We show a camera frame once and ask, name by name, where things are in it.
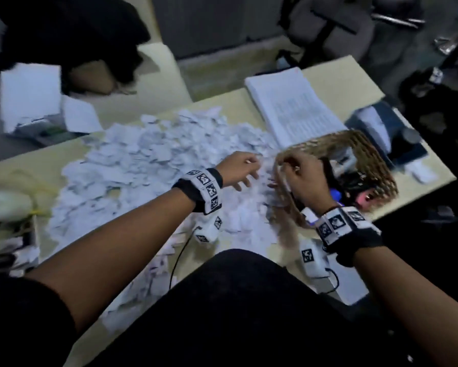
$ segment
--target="black cable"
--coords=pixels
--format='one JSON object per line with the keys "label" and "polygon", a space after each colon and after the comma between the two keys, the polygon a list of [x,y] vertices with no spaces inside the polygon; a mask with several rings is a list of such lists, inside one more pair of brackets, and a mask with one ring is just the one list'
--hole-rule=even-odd
{"label": "black cable", "polygon": [[332,269],[326,268],[326,271],[330,271],[332,274],[334,274],[334,277],[336,277],[336,287],[328,292],[324,292],[324,294],[330,294],[331,292],[335,292],[338,289],[338,287],[340,286],[340,279],[338,275],[336,274],[336,272],[333,271]]}
{"label": "black cable", "polygon": [[173,270],[171,271],[171,277],[169,278],[169,288],[168,290],[171,290],[171,282],[173,281],[173,274],[175,274],[175,269],[176,269],[176,266],[178,265],[178,261],[180,260],[180,257],[182,256],[182,253],[183,251],[185,251],[185,248],[188,246],[188,243],[190,242],[190,240],[193,238],[193,235],[195,234],[195,232],[197,231],[197,229],[201,229],[200,227],[196,227],[192,234],[190,234],[190,237],[188,238],[188,240],[185,242],[185,244],[183,245],[183,248],[182,250],[180,251],[180,255],[178,255],[176,261],[175,261],[175,266],[173,267]]}

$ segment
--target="woven basket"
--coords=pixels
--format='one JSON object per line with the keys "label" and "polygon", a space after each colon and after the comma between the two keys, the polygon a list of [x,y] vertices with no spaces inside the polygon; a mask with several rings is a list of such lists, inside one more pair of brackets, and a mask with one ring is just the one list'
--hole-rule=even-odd
{"label": "woven basket", "polygon": [[279,173],[278,165],[286,158],[287,154],[291,151],[299,149],[308,154],[313,154],[317,158],[329,157],[334,152],[351,147],[357,159],[356,168],[358,171],[366,174],[370,178],[378,180],[377,190],[379,191],[378,197],[374,208],[388,203],[391,199],[395,198],[399,191],[397,184],[392,177],[388,167],[385,165],[384,160],[380,157],[377,150],[370,143],[365,135],[358,130],[347,130],[339,133],[325,135],[320,138],[311,139],[304,143],[294,145],[287,148],[285,151],[277,155],[274,166],[275,181],[278,185],[277,191],[283,203],[289,207],[289,213],[292,218],[301,226],[308,228],[304,217],[300,214],[299,210],[293,202],[290,192],[284,186],[283,178]]}

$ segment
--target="notebook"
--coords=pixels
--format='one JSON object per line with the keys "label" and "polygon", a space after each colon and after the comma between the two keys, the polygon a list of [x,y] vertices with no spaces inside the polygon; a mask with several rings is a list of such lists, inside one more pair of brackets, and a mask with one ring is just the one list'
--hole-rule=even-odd
{"label": "notebook", "polygon": [[347,130],[318,98],[299,68],[245,79],[267,128],[281,148]]}

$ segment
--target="chair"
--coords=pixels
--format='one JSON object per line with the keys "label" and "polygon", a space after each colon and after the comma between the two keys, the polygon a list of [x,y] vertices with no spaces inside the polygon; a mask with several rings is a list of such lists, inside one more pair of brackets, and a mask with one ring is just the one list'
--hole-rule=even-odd
{"label": "chair", "polygon": [[345,0],[284,0],[280,24],[290,41],[305,49],[300,68],[347,55],[359,61],[375,27],[366,6]]}

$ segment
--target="black pants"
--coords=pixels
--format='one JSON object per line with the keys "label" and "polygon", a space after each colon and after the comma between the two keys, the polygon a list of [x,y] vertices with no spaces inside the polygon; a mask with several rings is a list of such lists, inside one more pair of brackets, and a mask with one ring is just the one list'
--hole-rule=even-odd
{"label": "black pants", "polygon": [[399,365],[383,343],[355,329],[284,268],[244,250],[202,265],[91,365],[244,360]]}

